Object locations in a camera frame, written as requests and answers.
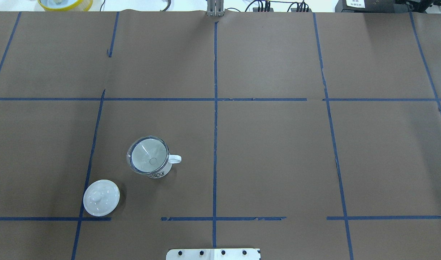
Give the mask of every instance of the cup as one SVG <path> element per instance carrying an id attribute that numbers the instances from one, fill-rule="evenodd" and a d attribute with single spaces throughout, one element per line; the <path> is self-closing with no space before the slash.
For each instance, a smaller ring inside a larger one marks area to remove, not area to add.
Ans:
<path id="1" fill-rule="evenodd" d="M 158 179 L 165 176 L 174 163 L 180 163 L 182 158 L 171 155 L 163 140 L 150 135 L 139 138 L 129 147 L 126 160 L 136 173 Z"/>

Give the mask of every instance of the mug rim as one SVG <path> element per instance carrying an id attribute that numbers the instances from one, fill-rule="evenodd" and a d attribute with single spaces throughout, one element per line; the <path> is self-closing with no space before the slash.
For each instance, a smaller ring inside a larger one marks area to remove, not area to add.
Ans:
<path id="1" fill-rule="evenodd" d="M 164 162 L 163 162 L 163 163 L 161 164 L 161 166 L 159 166 L 156 170 L 151 171 L 151 172 L 144 172 L 144 171 L 141 171 L 141 170 L 137 169 L 137 168 L 134 166 L 133 162 L 132 162 L 132 152 L 134 151 L 134 148 L 135 148 L 140 142 L 142 142 L 143 140 L 147 140 L 147 139 L 155 139 L 155 140 L 159 140 L 159 141 L 164 145 L 164 147 L 166 148 L 166 158 L 165 158 Z M 130 167 L 133 171 L 135 171 L 136 173 L 144 174 L 144 175 L 146 175 L 146 176 L 147 176 L 147 175 L 150 175 L 150 174 L 158 173 L 159 171 L 161 171 L 161 170 L 166 166 L 166 164 L 168 163 L 168 160 L 169 160 L 169 148 L 168 148 L 166 142 L 164 142 L 161 138 L 158 138 L 158 137 L 153 136 L 153 135 L 144 136 L 143 138 L 139 138 L 138 140 L 136 140 L 136 141 L 135 141 L 135 142 L 129 147 L 129 149 L 128 149 L 128 153 L 127 153 L 127 155 L 126 155 L 126 161 L 128 162 L 129 167 Z"/>

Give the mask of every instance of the white label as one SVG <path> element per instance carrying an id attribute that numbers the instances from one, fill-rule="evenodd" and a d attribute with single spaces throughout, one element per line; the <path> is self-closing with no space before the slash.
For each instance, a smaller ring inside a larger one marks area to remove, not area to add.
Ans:
<path id="1" fill-rule="evenodd" d="M 364 0 L 346 0 L 349 7 L 364 8 Z"/>

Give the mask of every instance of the gray metal bracket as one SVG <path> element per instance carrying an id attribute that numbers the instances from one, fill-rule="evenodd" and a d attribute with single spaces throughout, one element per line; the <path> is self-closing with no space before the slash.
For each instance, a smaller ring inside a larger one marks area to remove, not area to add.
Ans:
<path id="1" fill-rule="evenodd" d="M 224 16 L 224 0 L 208 0 L 208 16 Z"/>

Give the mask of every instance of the vertical blue line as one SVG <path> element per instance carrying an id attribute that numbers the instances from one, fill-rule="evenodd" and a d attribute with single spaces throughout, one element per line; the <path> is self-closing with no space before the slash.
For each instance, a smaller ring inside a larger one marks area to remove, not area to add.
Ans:
<path id="1" fill-rule="evenodd" d="M 116 27 L 118 26 L 118 17 L 119 17 L 119 12 L 116 12 L 115 27 L 113 28 L 112 44 L 110 45 L 110 49 L 107 50 L 108 57 L 112 57 L 113 46 L 115 45 Z"/>
<path id="2" fill-rule="evenodd" d="M 91 155 L 89 156 L 89 165 L 87 166 L 87 174 L 86 174 L 86 180 L 84 182 L 84 194 L 87 190 L 87 186 L 89 184 L 89 176 L 91 175 L 91 168 L 92 168 L 92 158 L 94 157 L 94 151 L 95 151 L 95 142 L 97 140 L 97 130 L 99 128 L 99 122 L 100 117 L 102 116 L 102 107 L 104 104 L 104 97 L 105 97 L 105 89 L 102 92 L 102 98 L 100 99 L 100 105 L 99 105 L 99 113 L 97 114 L 97 121 L 95 122 L 95 130 L 94 130 L 94 138 L 92 139 L 92 148 L 91 148 Z M 81 222 L 82 222 L 82 214 L 84 213 L 84 205 L 81 202 L 81 209 L 79 211 L 79 220 L 77 225 L 77 232 L 75 235 L 75 243 L 73 244 L 73 252 L 71 254 L 71 260 L 75 260 L 76 257 L 76 251 L 78 247 L 78 240 L 79 240 L 79 233 L 81 231 Z"/>
<path id="3" fill-rule="evenodd" d="M 213 168 L 213 248 L 216 242 L 217 217 L 217 23 L 214 23 L 214 168 Z"/>
<path id="4" fill-rule="evenodd" d="M 316 24 L 315 13 L 312 13 L 312 15 L 313 15 L 313 23 L 314 23 L 314 27 L 315 27 L 316 45 L 318 48 L 318 58 L 320 60 L 320 70 L 322 73 L 323 86 L 324 86 L 324 90 L 325 90 L 326 110 L 328 111 L 329 128 L 331 130 L 331 139 L 333 141 L 333 150 L 334 150 L 334 154 L 335 154 L 337 176 L 339 179 L 339 192 L 341 194 L 342 212 L 344 214 L 344 224 L 346 226 L 346 238 L 347 238 L 347 244 L 349 247 L 349 257 L 350 257 L 350 260 L 354 260 L 354 253 L 352 250 L 352 240 L 350 238 L 349 220 L 347 219 L 346 199 L 344 196 L 344 189 L 342 187 L 341 168 L 339 167 L 339 158 L 337 155 L 336 139 L 335 139 L 334 128 L 333 128 L 333 119 L 331 118 L 331 108 L 329 106 L 328 88 L 326 86 L 326 79 L 325 79 L 325 75 L 323 73 L 323 59 L 322 59 L 322 50 L 320 47 L 320 37 L 318 36 L 318 27 Z"/>
<path id="5" fill-rule="evenodd" d="M 411 21 L 411 26 L 413 28 L 413 34 L 415 35 L 416 44 L 418 44 L 418 49 L 420 51 L 421 58 L 423 60 L 424 69 L 425 69 L 425 72 L 427 73 L 427 77 L 429 78 L 429 82 L 431 84 L 432 91 L 434 92 L 434 97 L 435 97 L 435 99 L 437 101 L 438 110 L 439 110 L 440 116 L 441 116 L 441 104 L 440 104 L 440 101 L 438 100 L 438 94 L 437 94 L 437 91 L 435 89 L 435 85 L 434 85 L 434 82 L 432 80 L 431 73 L 429 71 L 429 66 L 427 66 L 427 62 L 425 61 L 425 57 L 424 57 L 424 53 L 422 51 L 421 43 L 420 43 L 420 40 L 418 38 L 418 34 L 416 32 L 415 20 L 413 19 L 412 12 L 410 12 L 410 21 Z"/>
<path id="6" fill-rule="evenodd" d="M 17 25 L 18 25 L 18 22 L 20 21 L 20 16 L 21 16 L 21 12 L 19 12 L 19 14 L 17 16 L 16 23 L 14 24 L 14 28 L 12 29 L 12 33 L 10 34 L 9 41 L 7 42 L 6 50 L 4 51 L 3 58 L 1 59 L 0 73 L 1 73 L 1 69 L 3 68 L 4 60 L 6 59 L 7 51 L 9 51 L 10 43 L 12 42 L 12 38 L 14 38 L 14 34 L 16 33 Z"/>

